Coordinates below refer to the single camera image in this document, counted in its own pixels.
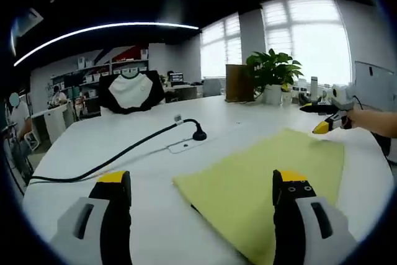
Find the ceiling light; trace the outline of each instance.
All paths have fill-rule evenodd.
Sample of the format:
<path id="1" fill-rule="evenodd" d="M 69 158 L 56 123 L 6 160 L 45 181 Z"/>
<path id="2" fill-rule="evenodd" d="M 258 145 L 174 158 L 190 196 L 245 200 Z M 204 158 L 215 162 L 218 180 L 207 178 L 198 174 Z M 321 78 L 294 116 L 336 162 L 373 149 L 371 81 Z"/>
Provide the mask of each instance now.
<path id="1" fill-rule="evenodd" d="M 15 50 L 15 40 L 14 40 L 14 34 L 11 31 L 11 50 L 12 50 L 12 54 L 14 54 L 14 56 L 17 56 L 17 51 Z"/>
<path id="2" fill-rule="evenodd" d="M 161 23 L 161 22 L 126 22 L 126 23 L 114 23 L 114 24 L 105 24 L 105 25 L 100 25 L 100 26 L 94 26 L 94 27 L 88 27 L 85 29 L 80 29 L 74 32 L 71 32 L 69 34 L 64 34 L 61 35 L 60 37 L 54 38 L 53 40 L 50 40 L 47 43 L 44 43 L 43 45 L 38 46 L 37 48 L 34 48 L 32 51 L 28 52 L 21 58 L 17 60 L 17 62 L 14 63 L 14 66 L 17 66 L 19 63 L 24 61 L 26 58 L 28 58 L 31 54 L 39 51 L 40 49 L 47 47 L 48 45 L 51 45 L 52 43 L 55 43 L 59 40 L 63 40 L 66 37 L 71 37 L 76 34 L 82 34 L 83 32 L 88 32 L 92 30 L 97 30 L 97 29 L 103 29 L 103 28 L 110 28 L 110 27 L 120 27 L 120 26 L 168 26 L 168 27 L 180 27 L 180 28 L 187 28 L 187 29 L 194 29 L 197 30 L 199 29 L 198 27 L 195 26 L 189 26 L 189 25 L 181 25 L 181 24 L 173 24 L 173 23 Z"/>

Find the yellow cloth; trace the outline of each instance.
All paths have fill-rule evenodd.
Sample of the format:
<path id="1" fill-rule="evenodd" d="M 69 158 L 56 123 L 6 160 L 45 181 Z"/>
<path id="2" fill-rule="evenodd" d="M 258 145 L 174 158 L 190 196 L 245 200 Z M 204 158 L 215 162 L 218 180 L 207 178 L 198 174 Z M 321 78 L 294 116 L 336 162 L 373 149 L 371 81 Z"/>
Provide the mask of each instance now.
<path id="1" fill-rule="evenodd" d="M 344 147 L 285 129 L 212 167 L 174 178 L 182 195 L 254 264 L 273 264 L 273 170 L 308 178 L 318 196 L 336 203 Z"/>

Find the window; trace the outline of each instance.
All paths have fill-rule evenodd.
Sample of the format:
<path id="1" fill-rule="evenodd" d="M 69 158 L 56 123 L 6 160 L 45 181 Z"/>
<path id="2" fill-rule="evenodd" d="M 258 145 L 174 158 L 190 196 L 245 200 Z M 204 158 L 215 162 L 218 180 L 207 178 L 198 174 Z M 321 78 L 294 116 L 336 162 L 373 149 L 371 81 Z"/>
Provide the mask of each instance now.
<path id="1" fill-rule="evenodd" d="M 266 49 L 291 55 L 304 79 L 319 84 L 351 81 L 347 35 L 334 0 L 276 0 L 263 3 Z"/>
<path id="2" fill-rule="evenodd" d="M 226 76 L 226 64 L 241 64 L 238 14 L 204 28 L 200 36 L 201 77 Z"/>

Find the tabletop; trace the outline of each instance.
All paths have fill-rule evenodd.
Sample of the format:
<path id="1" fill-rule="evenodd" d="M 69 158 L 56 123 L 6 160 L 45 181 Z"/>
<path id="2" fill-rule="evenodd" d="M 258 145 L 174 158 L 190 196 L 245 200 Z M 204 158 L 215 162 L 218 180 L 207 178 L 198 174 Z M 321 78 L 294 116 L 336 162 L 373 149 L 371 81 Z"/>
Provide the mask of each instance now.
<path id="1" fill-rule="evenodd" d="M 55 108 L 51 108 L 51 109 L 47 109 L 47 110 L 44 110 L 44 111 L 40 111 L 40 112 L 37 112 L 37 113 L 33 114 L 31 116 L 31 118 L 36 118 L 38 116 L 44 115 L 44 114 L 49 113 L 49 112 L 54 112 L 56 110 L 59 110 L 59 111 L 63 112 L 63 111 L 65 111 L 67 109 L 67 106 L 68 106 L 68 104 L 63 104 L 63 105 L 60 105 L 60 106 L 55 107 Z"/>
<path id="2" fill-rule="evenodd" d="M 72 124 L 43 157 L 35 175 L 73 177 L 85 173 L 132 143 L 172 124 L 176 114 L 199 121 L 208 138 L 202 142 L 191 140 L 195 126 L 183 124 L 135 148 L 101 171 L 130 172 L 133 263 L 246 264 L 186 204 L 172 178 L 200 171 L 285 127 L 312 135 L 313 127 L 324 116 L 300 112 L 294 105 L 226 103 L 223 96 L 159 105 L 129 115 L 106 115 Z M 372 135 L 361 128 L 312 136 L 345 145 L 337 207 L 347 216 L 349 231 L 355 239 L 363 240 L 377 223 L 393 191 L 389 165 Z M 178 147 L 184 143 L 188 147 Z M 79 197 L 89 195 L 96 179 L 97 176 L 72 184 L 30 183 L 23 209 L 45 241 L 56 233 L 59 217 Z"/>
<path id="3" fill-rule="evenodd" d="M 196 88 L 197 86 L 192 86 L 192 85 L 175 85 L 175 86 L 171 86 L 171 87 L 168 87 L 168 86 L 166 86 L 166 87 L 163 87 L 163 89 L 164 89 L 164 92 L 167 92 L 167 91 L 174 91 L 174 90 L 176 90 L 176 89 L 185 89 L 185 88 Z"/>

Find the computer monitor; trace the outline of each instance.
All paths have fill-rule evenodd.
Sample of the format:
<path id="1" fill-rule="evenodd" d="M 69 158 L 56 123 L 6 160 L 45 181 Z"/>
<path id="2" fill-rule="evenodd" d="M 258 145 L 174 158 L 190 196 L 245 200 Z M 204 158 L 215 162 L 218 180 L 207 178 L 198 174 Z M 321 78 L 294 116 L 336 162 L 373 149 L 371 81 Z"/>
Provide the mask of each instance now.
<path id="1" fill-rule="evenodd" d="M 171 86 L 182 85 L 184 84 L 184 74 L 183 73 L 169 74 L 169 80 L 171 82 Z"/>

